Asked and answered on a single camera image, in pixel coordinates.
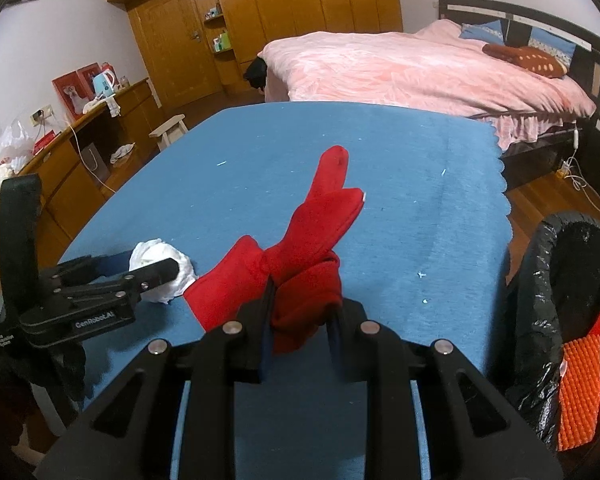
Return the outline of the orange foam net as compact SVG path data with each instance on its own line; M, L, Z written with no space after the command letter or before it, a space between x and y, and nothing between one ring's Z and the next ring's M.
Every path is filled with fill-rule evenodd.
M588 334L562 346L557 450L594 440L600 423L600 314Z

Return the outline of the right blue pillow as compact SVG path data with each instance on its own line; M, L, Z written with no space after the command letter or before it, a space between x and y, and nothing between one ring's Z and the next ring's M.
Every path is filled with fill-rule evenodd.
M569 68L577 45L539 27L531 29L528 46L539 49Z

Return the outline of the blue electric kettle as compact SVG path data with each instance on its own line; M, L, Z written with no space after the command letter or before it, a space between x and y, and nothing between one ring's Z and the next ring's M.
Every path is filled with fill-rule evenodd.
M115 93L115 74L109 68L102 70L101 73L92 78L92 85L94 86L94 96L96 98L109 98Z

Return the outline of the black lined trash bin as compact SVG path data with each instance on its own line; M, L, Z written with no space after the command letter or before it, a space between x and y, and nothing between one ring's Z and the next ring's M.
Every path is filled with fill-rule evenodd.
M600 470L600 423L592 442L557 450L562 346L586 336L599 314L600 221L580 212L551 214L507 287L506 347L492 378L568 477Z

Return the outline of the black garment on bed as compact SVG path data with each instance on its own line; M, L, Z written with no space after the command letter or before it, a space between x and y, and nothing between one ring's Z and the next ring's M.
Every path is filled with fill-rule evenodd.
M257 56L249 64L242 77L251 88L263 92L266 87L267 79L267 64L263 58Z

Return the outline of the blue pillow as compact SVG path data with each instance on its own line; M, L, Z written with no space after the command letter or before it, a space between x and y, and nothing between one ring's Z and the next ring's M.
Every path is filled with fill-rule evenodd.
M463 24L460 39L483 41L486 44L504 46L505 39L500 20L483 24Z
M539 27L531 29L528 46L539 49L569 68L577 45Z

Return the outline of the wooden wardrobe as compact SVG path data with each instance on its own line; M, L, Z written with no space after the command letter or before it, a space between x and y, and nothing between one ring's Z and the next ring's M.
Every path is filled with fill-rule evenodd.
M309 32L398 32L400 0L106 0L129 17L166 110L245 90L269 42Z

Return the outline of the brown dotted pillow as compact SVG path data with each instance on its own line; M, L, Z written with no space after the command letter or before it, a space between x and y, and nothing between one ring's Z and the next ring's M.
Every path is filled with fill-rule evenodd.
M568 73L568 68L562 64L562 61L535 47L515 48L499 44L485 44L482 52L491 58L497 58L527 72L550 79L562 78Z

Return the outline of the red framed photo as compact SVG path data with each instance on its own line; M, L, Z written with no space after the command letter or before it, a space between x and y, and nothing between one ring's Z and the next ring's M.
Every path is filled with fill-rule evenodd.
M53 88L73 120L81 118L84 106L94 99L92 80L100 72L100 65L91 63L53 79Z

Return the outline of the white tissue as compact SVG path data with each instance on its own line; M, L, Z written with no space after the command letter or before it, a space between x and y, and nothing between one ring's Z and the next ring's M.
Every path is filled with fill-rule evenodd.
M197 279L191 259L161 238L139 242L129 256L128 272L137 274L141 299L168 304Z

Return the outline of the left blue pillow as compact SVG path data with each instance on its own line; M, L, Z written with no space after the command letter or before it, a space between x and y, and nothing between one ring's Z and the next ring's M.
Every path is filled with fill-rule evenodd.
M500 20L483 24L463 24L460 39L483 41L486 44L504 46L505 39Z

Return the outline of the white plastic bag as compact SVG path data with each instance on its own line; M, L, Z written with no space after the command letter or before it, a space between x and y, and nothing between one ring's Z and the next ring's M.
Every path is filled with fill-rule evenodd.
M7 165L18 174L33 158L35 136L15 119L0 130L0 165Z

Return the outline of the blue felt table cloth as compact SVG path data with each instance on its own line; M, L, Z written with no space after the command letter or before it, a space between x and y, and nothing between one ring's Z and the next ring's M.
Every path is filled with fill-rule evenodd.
M403 339L449 339L485 373L513 230L501 150L480 122L355 103L228 108L123 185L62 259L162 238L202 275L242 235L271 247L332 145L350 155L344 187L366 194L335 248L343 295ZM84 408L151 339L202 335L184 299L138 304L134 323L85 342ZM323 327L263 385L237 385L237 478L363 479L365 429L366 387L336 376Z

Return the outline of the small white wooden stool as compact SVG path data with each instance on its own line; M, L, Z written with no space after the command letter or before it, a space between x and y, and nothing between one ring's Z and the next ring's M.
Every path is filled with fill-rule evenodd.
M166 148L185 136L187 132L188 128L185 124L185 115L178 114L151 131L149 136L157 141L159 150L163 152Z

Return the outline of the wooden sideboard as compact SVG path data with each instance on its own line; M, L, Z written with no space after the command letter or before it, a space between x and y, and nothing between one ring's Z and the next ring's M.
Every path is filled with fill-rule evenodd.
M149 134L163 122L146 79L115 96L121 114L102 103L66 127L22 170L42 181L36 226L38 266L54 266L88 221L159 154Z

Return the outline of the pink bed cover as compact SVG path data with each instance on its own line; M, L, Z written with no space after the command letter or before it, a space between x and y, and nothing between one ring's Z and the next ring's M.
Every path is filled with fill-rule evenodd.
M550 79L482 52L446 18L414 34L311 32L267 44L265 99L338 101L428 110L487 122L498 146L534 143L591 118L596 105L567 73Z

